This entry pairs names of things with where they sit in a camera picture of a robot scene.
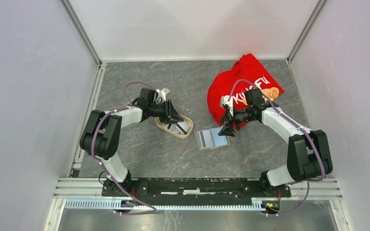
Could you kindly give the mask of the beige oval tray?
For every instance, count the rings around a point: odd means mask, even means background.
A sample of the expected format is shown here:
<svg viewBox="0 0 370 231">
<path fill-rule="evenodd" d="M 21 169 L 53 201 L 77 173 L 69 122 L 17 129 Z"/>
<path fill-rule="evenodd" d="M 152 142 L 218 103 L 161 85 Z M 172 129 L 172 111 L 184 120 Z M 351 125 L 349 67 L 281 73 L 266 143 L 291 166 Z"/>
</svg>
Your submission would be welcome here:
<svg viewBox="0 0 370 231">
<path fill-rule="evenodd" d="M 157 127 L 160 128 L 161 130 L 177 138 L 186 139 L 187 137 L 189 137 L 190 133 L 192 132 L 194 123 L 190 118 L 184 115 L 180 115 L 180 116 L 184 121 L 174 123 L 174 124 L 161 123 L 158 117 L 155 117 L 154 121 Z"/>
</svg>

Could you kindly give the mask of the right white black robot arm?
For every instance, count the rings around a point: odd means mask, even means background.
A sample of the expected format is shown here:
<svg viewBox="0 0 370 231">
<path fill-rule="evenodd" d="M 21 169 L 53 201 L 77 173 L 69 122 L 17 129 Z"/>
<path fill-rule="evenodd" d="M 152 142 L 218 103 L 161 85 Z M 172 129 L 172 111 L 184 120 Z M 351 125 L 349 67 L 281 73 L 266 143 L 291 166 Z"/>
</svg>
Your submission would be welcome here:
<svg viewBox="0 0 370 231">
<path fill-rule="evenodd" d="M 220 119 L 224 126 L 220 136 L 234 137 L 242 123 L 258 121 L 271 128 L 288 145 L 286 164 L 262 173 L 259 191 L 272 196 L 278 187 L 301 181 L 322 181 L 333 170 L 327 134 L 307 128 L 282 111 L 260 89 L 246 92 L 247 108 L 237 110 L 229 95 L 221 97 L 225 113 Z"/>
</svg>

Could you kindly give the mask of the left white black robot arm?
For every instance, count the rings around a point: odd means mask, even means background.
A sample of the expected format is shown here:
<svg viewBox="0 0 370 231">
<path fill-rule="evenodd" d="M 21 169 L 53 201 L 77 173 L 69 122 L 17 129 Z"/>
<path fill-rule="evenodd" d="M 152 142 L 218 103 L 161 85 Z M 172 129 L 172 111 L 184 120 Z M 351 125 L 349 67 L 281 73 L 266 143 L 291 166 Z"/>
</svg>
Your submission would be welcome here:
<svg viewBox="0 0 370 231">
<path fill-rule="evenodd" d="M 117 154 L 121 129 L 150 117 L 169 125 L 184 121 L 163 94 L 161 90 L 142 88 L 131 105 L 109 112 L 93 110 L 89 115 L 79 145 L 102 167 L 120 196 L 132 191 L 131 174 Z"/>
</svg>

